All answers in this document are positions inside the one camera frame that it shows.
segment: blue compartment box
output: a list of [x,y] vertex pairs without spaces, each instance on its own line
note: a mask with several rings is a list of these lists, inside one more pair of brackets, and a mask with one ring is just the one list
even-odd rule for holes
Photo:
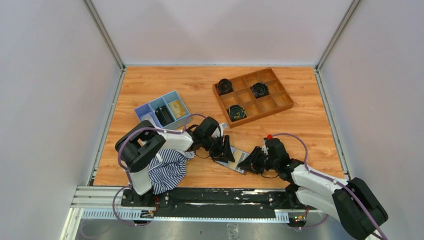
[[[179,104],[182,107],[182,112],[178,111],[177,116],[171,109],[173,106],[170,108],[170,105],[172,105],[176,100],[179,101]],[[173,122],[162,126],[159,119],[155,115],[155,110],[157,108],[166,108],[171,114]],[[149,120],[156,127],[169,130],[177,130],[178,128],[184,126],[187,117],[190,115],[189,110],[187,109],[183,100],[181,100],[181,97],[178,95],[177,91],[172,91],[159,98],[156,98],[149,103],[137,107],[134,111],[140,122]]]

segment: striped shirt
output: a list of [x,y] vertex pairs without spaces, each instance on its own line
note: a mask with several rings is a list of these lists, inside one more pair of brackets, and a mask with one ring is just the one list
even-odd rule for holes
[[153,187],[153,194],[161,194],[177,187],[186,175],[186,162],[194,158],[193,152],[175,149],[159,150],[148,166],[148,177]]

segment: blue plastic box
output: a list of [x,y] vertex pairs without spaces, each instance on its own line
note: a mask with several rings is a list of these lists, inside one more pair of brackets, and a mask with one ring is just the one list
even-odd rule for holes
[[[174,116],[174,113],[171,111],[170,107],[168,106],[169,103],[175,100],[179,100],[185,112],[185,115],[178,119]],[[162,126],[155,115],[155,109],[161,106],[166,106],[166,108],[168,109],[169,113],[171,113],[172,118],[174,120],[172,123],[166,126]],[[153,101],[150,101],[144,105],[137,107],[134,111],[135,111],[135,114],[137,115],[137,118],[140,120],[140,122],[143,120],[149,120],[153,125],[159,128],[169,129],[169,130],[177,130],[178,128],[184,126],[186,118],[190,115],[189,110],[187,109],[181,97],[178,95],[177,91],[172,91],[159,98],[156,98]]]

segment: wire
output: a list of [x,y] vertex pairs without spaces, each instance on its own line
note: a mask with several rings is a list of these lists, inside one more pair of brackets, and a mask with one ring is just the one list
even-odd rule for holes
[[264,176],[264,173],[260,174],[262,177],[266,178],[266,179],[275,179],[276,177],[278,177],[279,175],[277,174],[277,176],[273,176],[273,177],[269,177],[269,176]]
[[374,237],[376,237],[376,238],[378,238],[378,239],[381,239],[381,240],[383,240],[383,238],[381,237],[381,236],[379,236],[379,235],[377,235],[376,233],[371,233],[371,235],[373,235]]
[[304,218],[306,218],[306,216],[309,213],[309,206],[306,207],[306,212],[302,215]]
[[102,236],[103,234],[105,234],[107,231],[109,231],[113,226],[115,226],[115,223],[113,223],[112,225],[110,225],[108,228],[106,228],[106,230],[102,231],[101,233],[94,235],[94,236],[88,236],[84,233],[84,229],[83,227],[87,226],[88,223],[84,224],[84,219],[81,221],[81,223],[79,224],[79,233],[81,234],[81,236],[83,236],[85,239],[96,239],[100,236]]
[[131,187],[129,187],[129,186],[123,186],[121,189],[119,189],[119,190],[116,192],[115,196],[113,197],[113,201],[112,201],[112,211],[113,211],[113,215],[115,216],[115,218],[116,218],[118,221],[120,221],[121,223],[123,223],[123,224],[125,224],[125,225],[127,225],[127,226],[132,226],[132,227],[142,227],[142,226],[146,226],[147,224],[149,224],[149,223],[150,223],[149,221],[148,221],[147,223],[129,223],[129,222],[127,222],[127,221],[122,220],[122,218],[120,218],[120,217],[118,216],[117,210],[115,209],[115,201],[117,200],[119,193],[120,193],[120,192],[122,192],[122,190],[124,190],[124,189],[131,189]]
[[122,152],[124,151],[124,147],[128,144],[128,142],[130,141],[130,139],[132,139],[133,137],[135,137],[137,134],[139,134],[139,133],[142,133],[142,132],[144,132],[144,131],[148,131],[148,130],[150,130],[150,131],[155,131],[155,132],[159,132],[159,133],[169,133],[169,134],[175,134],[175,135],[182,135],[185,131],[186,131],[186,129],[187,129],[187,123],[188,123],[188,120],[190,119],[190,117],[192,117],[192,116],[201,116],[201,117],[203,117],[203,118],[206,118],[206,116],[204,116],[204,115],[202,115],[202,114],[199,114],[199,113],[193,113],[193,114],[190,114],[190,115],[188,115],[187,116],[187,118],[185,119],[185,122],[184,122],[184,128],[183,128],[183,130],[182,131],[174,131],[174,130],[167,130],[167,129],[162,129],[162,128],[155,128],[155,127],[142,127],[142,128],[140,128],[140,129],[137,129],[137,130],[135,130],[133,133],[131,133],[121,144],[120,144],[120,147],[119,147],[119,150],[118,150],[118,157],[117,157],[117,162],[118,162],[118,165],[121,167],[121,168],[123,168],[124,170],[125,170],[125,173],[126,173],[126,177],[128,178],[128,181],[129,181],[129,184],[128,184],[128,186],[123,186],[121,189],[119,189],[117,192],[116,192],[116,194],[115,194],[115,196],[114,196],[114,198],[113,198],[113,202],[112,202],[112,210],[113,210],[113,215],[115,216],[115,218],[118,220],[118,221],[120,221],[121,223],[123,223],[123,224],[125,224],[125,225],[127,225],[127,226],[135,226],[135,227],[138,227],[138,226],[146,226],[147,224],[149,224],[150,222],[147,222],[147,223],[141,223],[141,224],[137,224],[137,223],[129,223],[129,222],[127,222],[127,221],[124,221],[124,220],[122,220],[119,216],[118,216],[118,213],[117,213],[117,211],[116,211],[116,209],[115,209],[115,201],[116,201],[116,199],[117,199],[117,197],[118,197],[118,195],[119,195],[119,193],[120,192],[122,192],[124,189],[130,189],[130,190],[132,190],[133,189],[133,180],[131,179],[131,175],[130,175],[130,172],[128,171],[128,168],[126,167],[126,166],[124,166],[123,164],[122,164],[122,160],[121,160],[121,158],[122,158]]
[[324,175],[324,174],[321,174],[321,173],[319,173],[319,172],[317,172],[317,171],[314,171],[314,170],[312,170],[312,169],[310,169],[310,168],[309,168],[309,166],[307,165],[308,147],[306,146],[305,142],[304,142],[304,141],[302,141],[302,139],[300,139],[298,136],[296,136],[296,135],[294,135],[294,134],[286,133],[286,132],[273,134],[272,136],[273,136],[273,137],[276,137],[276,136],[280,136],[280,135],[291,136],[291,137],[293,137],[293,138],[295,138],[295,139],[299,140],[299,141],[300,141],[300,143],[302,143],[303,147],[305,148],[305,157],[304,157],[304,160],[303,160],[303,163],[304,163],[305,169],[306,169],[309,173],[311,173],[311,174],[314,174],[314,175],[319,176],[319,177],[321,177],[321,178],[323,178],[323,179],[329,180],[330,182],[335,182],[337,185],[339,185],[339,186],[340,186],[340,187],[342,187],[344,190],[346,190],[346,192],[348,192],[348,193],[352,196],[352,198],[353,198],[353,199],[354,199],[354,200],[358,203],[358,205],[360,206],[360,208],[362,209],[362,211],[363,211],[363,212],[365,213],[365,215],[368,217],[369,221],[371,221],[371,223],[372,223],[372,225],[374,226],[374,228],[375,228],[375,229],[376,229],[376,230],[380,233],[380,235],[381,235],[382,239],[383,239],[383,240],[387,240],[387,236],[384,234],[383,230],[380,228],[380,226],[379,226],[379,225],[377,224],[377,222],[374,220],[373,216],[371,216],[370,212],[367,210],[367,208],[364,206],[364,204],[361,202],[361,200],[360,200],[360,199],[359,199],[359,198],[355,195],[355,193],[354,193],[354,192],[352,192],[352,190],[350,190],[347,186],[345,186],[343,183],[341,183],[341,182],[337,181],[336,179],[331,178],[331,177],[329,177],[329,176],[326,176],[326,175]]
[[159,210],[160,203],[161,203],[161,201],[159,201],[159,198],[157,196],[154,196],[154,205],[156,206],[155,212],[157,212]]
[[201,157],[201,156],[199,156],[197,153],[196,153],[196,151],[194,151],[194,154],[196,155],[196,156],[198,156],[199,158],[201,158],[201,159],[208,159],[210,156],[211,156],[211,154],[209,154],[207,157]]
[[186,129],[187,129],[187,124],[189,123],[189,119],[190,119],[190,117],[193,117],[193,116],[200,116],[200,117],[203,117],[204,119],[206,118],[206,116],[205,116],[205,115],[200,114],[200,113],[192,113],[192,114],[188,115],[188,116],[185,118],[185,121],[184,121],[184,128],[182,129],[182,131],[183,131],[183,132],[185,132],[185,131],[186,131]]
[[325,215],[324,219],[322,219],[320,222],[314,224],[314,225],[310,225],[310,226],[304,226],[300,229],[312,229],[312,228],[316,228],[318,226],[320,226],[321,224],[325,223],[327,221],[327,219],[329,219],[330,215]]

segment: black object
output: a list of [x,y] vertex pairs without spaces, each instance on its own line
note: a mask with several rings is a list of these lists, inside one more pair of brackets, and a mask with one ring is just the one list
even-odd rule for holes
[[261,147],[254,147],[246,159],[240,162],[237,167],[253,174],[261,174],[268,166],[268,156],[262,151]]
[[230,147],[230,136],[219,136],[214,139],[212,147],[209,150],[212,160],[218,160],[224,163],[235,162],[233,153]]
[[[362,179],[355,177],[348,182],[346,187],[355,193],[379,226],[389,219],[386,210]],[[363,240],[376,230],[364,211],[356,201],[352,200],[351,195],[345,189],[335,190],[332,199],[341,225],[352,237]]]
[[156,115],[162,127],[174,122],[174,119],[171,116],[170,111],[165,105],[156,108],[156,110],[154,110],[154,114]]
[[256,146],[251,154],[237,166],[253,174],[263,174],[265,170],[274,169],[281,178],[284,168],[291,162],[286,148],[278,138],[267,139],[265,147],[268,155]]
[[191,129],[194,126],[195,125],[192,125],[186,130],[193,139],[193,144],[188,151],[196,151],[201,147],[209,151],[214,141],[212,134],[219,128],[220,124],[215,119],[208,116],[194,129],[194,131],[192,131]]
[[[140,122],[130,132],[125,134],[125,136],[116,142],[115,150],[118,152],[125,139],[127,139],[135,131],[145,127],[154,128],[148,120]],[[147,142],[141,146],[139,140]],[[146,130],[140,132],[130,138],[129,142],[124,146],[121,159],[125,162],[131,173],[137,173],[149,165],[165,142],[165,138],[155,131]]]
[[270,94],[270,92],[268,91],[268,86],[263,82],[255,83],[253,86],[250,87],[250,90],[252,91],[254,97],[257,99]]
[[227,109],[229,119],[231,119],[231,122],[238,121],[240,119],[245,119],[246,111],[245,109],[240,105],[232,105]]
[[223,78],[219,80],[218,85],[216,86],[216,90],[218,90],[218,94],[220,96],[231,93],[233,91],[233,84],[230,82],[230,80]]
[[295,218],[290,217],[288,219],[289,223],[287,223],[287,226],[291,227],[291,228],[303,228],[306,225],[306,221],[305,220],[297,220]]
[[[274,209],[290,208],[290,206],[285,203],[286,201],[284,198],[281,199],[281,204],[279,204],[277,208],[270,207],[268,194],[274,194],[273,191],[245,194],[246,192],[252,191],[254,191],[254,189],[177,187],[157,195],[160,201],[160,207],[154,216],[272,219],[276,217]],[[283,191],[276,191],[275,193],[284,197]],[[150,200],[145,204],[139,201],[137,196],[131,196],[132,194],[133,192],[129,189],[123,191],[125,199],[121,201],[122,206],[152,207],[155,204],[154,201],[151,200],[152,197],[149,197],[148,199]],[[202,203],[202,205],[194,205],[192,203]]]

